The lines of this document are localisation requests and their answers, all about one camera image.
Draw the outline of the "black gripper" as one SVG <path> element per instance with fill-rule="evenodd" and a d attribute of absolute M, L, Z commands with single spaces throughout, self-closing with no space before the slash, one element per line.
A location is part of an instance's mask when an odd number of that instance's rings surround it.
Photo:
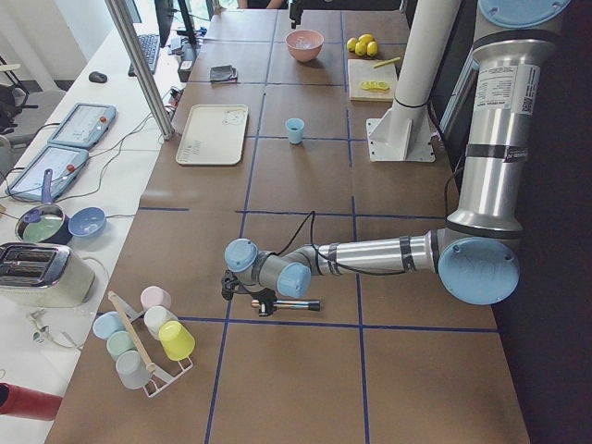
<path fill-rule="evenodd" d="M 302 1 L 289 0 L 289 17 L 291 24 L 300 24 L 302 20 Z"/>
<path fill-rule="evenodd" d="M 268 317 L 273 314 L 274 291 L 261 287 L 258 284 L 241 283 L 242 288 L 251 295 L 252 299 L 258 301 L 258 315 Z"/>

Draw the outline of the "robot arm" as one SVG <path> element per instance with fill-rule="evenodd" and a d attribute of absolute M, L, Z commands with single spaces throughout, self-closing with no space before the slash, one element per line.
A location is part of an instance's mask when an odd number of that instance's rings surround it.
<path fill-rule="evenodd" d="M 481 1 L 467 68 L 476 87 L 462 189 L 445 225 L 422 236 L 318 245 L 279 253 L 247 239 L 225 250 L 224 299 L 253 299 L 260 315 L 278 308 L 316 311 L 305 299 L 315 276 L 357 273 L 396 276 L 417 270 L 439 275 L 460 301 L 490 305 L 510 296 L 519 281 L 515 249 L 523 229 L 514 209 L 540 69 L 556 49 L 564 1 Z"/>

